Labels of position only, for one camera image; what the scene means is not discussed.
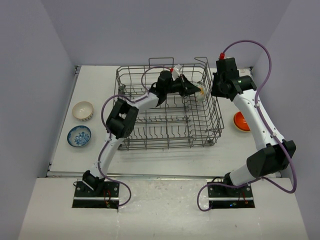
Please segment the white floral bowl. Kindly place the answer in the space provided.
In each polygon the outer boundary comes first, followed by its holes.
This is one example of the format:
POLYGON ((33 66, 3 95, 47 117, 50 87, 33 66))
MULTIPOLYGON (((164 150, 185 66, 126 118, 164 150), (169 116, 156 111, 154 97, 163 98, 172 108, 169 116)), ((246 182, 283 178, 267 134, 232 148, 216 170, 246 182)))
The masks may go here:
POLYGON ((198 89, 200 89, 200 91, 197 91, 197 92, 194 94, 196 100, 197 100, 198 102, 203 102, 203 101, 205 101, 205 100, 206 100, 206 95, 207 95, 205 87, 204 87, 202 84, 200 84, 200 83, 196 83, 195 86, 196 86, 198 89))

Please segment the grey wire dish rack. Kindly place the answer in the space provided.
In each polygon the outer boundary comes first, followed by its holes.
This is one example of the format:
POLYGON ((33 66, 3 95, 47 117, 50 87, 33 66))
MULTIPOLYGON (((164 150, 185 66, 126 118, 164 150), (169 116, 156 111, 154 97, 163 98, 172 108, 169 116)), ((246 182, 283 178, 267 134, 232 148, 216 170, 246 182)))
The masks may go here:
MULTIPOLYGON (((116 70, 115 94, 131 100, 144 95, 162 70, 176 65, 172 57, 150 58, 146 65, 124 65, 116 70)), ((182 63, 180 73, 202 87, 198 94, 180 96, 170 93, 160 106, 138 114, 134 129, 119 146, 120 151, 191 148, 213 146, 221 137, 224 121, 219 101, 211 95, 213 74, 207 57, 182 63)))

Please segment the white blue striped bowl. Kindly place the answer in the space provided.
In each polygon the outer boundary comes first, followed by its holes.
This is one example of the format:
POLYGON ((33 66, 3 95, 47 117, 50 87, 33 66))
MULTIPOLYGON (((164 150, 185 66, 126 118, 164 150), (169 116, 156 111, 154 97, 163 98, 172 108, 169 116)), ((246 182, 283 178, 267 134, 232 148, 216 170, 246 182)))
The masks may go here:
POLYGON ((94 115, 94 106, 88 101, 80 101, 73 106, 72 115, 79 121, 88 121, 94 115))

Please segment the white blue flower bowl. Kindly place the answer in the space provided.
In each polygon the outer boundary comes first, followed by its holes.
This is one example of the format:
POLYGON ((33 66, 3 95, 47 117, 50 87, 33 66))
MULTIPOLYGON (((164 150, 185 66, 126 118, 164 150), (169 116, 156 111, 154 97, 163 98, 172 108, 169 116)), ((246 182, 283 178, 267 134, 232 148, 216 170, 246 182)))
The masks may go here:
POLYGON ((87 145, 91 137, 92 132, 87 126, 77 125, 68 132, 66 140, 71 147, 80 148, 87 145))

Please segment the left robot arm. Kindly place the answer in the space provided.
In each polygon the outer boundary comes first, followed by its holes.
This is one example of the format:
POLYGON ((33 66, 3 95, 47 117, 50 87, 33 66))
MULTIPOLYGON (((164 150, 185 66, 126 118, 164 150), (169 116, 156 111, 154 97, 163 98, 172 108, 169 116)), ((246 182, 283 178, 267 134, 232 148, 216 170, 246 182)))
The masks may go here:
POLYGON ((154 82, 146 93, 136 99, 124 95, 108 98, 101 109, 101 121, 106 129, 106 138, 97 157, 97 162, 82 176, 86 190, 97 197, 103 193, 104 179, 107 179, 109 165, 122 142, 134 130, 139 113, 160 106, 168 94, 178 93, 181 97, 201 92, 202 89, 191 83, 184 74, 178 71, 163 70, 157 82, 154 82))

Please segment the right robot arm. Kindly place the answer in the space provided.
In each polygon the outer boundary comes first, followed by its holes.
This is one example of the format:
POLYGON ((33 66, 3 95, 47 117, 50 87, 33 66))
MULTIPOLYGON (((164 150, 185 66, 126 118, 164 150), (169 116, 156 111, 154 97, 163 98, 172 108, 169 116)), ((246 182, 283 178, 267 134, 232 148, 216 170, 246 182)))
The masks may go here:
POLYGON ((256 84, 250 76, 240 76, 233 57, 217 60, 216 69, 211 95, 234 103, 248 124, 257 150, 242 167, 224 176, 223 191, 233 197, 241 191, 241 185, 285 170, 297 148, 294 141, 285 140, 274 126, 256 96, 256 84))

